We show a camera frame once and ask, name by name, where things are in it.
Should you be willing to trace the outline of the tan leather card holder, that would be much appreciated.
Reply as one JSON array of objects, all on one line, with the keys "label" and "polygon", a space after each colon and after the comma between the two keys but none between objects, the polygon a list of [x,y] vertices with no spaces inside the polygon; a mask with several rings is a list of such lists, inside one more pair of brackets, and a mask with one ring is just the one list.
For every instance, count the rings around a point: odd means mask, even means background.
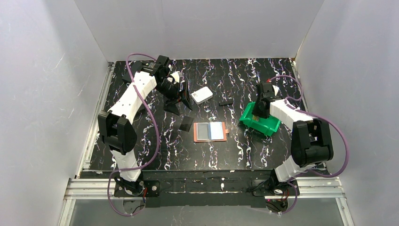
[{"label": "tan leather card holder", "polygon": [[197,140],[197,129],[196,124],[193,124],[194,135],[193,141],[195,143],[202,143],[202,142],[224,142],[227,141],[227,135],[229,134],[229,130],[227,129],[224,122],[208,122],[209,123],[209,140]]}]

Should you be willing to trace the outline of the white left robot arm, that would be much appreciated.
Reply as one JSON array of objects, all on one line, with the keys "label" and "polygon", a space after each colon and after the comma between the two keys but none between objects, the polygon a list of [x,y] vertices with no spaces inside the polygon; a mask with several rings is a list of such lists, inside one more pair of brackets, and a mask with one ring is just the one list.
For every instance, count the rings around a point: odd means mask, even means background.
[{"label": "white left robot arm", "polygon": [[188,84],[182,79],[180,72],[171,73],[172,61],[167,56],[158,56],[152,61],[135,61],[132,65],[126,60],[130,84],[121,98],[108,110],[98,114],[100,139],[107,145],[116,159],[120,176],[127,182],[136,182],[141,174],[137,164],[134,147],[137,135],[133,121],[140,107],[149,114],[156,133],[156,151],[160,148],[160,133],[154,115],[151,112],[146,97],[153,91],[158,91],[164,97],[163,109],[166,112],[179,115],[178,103],[192,109],[192,101]]}]

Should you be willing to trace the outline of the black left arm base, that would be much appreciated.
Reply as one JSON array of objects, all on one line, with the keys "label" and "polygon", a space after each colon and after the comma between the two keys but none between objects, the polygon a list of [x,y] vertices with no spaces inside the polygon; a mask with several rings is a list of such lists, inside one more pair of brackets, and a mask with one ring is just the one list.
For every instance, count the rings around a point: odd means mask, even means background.
[{"label": "black left arm base", "polygon": [[123,179],[120,176],[113,178],[115,182],[115,197],[158,197],[160,194],[160,182],[139,178],[136,182]]}]

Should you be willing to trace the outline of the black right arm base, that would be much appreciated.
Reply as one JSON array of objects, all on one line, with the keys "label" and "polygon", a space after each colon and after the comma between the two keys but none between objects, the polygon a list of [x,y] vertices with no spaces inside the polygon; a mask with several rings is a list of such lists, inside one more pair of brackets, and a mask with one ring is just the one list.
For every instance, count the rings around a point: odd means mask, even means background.
[{"label": "black right arm base", "polygon": [[252,180],[246,192],[252,193],[254,196],[277,196],[278,198],[286,198],[290,195],[299,195],[299,188],[296,180],[290,182],[277,182],[276,184],[266,179]]}]

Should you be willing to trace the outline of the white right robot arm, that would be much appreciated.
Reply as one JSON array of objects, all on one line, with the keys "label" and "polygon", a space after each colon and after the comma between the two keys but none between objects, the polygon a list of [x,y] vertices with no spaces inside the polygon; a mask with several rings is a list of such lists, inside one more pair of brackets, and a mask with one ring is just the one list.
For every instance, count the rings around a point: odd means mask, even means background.
[{"label": "white right robot arm", "polygon": [[287,100],[277,97],[269,82],[257,84],[256,91],[253,115],[263,119],[273,116],[291,130],[291,155],[272,171],[271,181],[274,184],[288,182],[300,173],[333,158],[328,122],[302,113]]}]

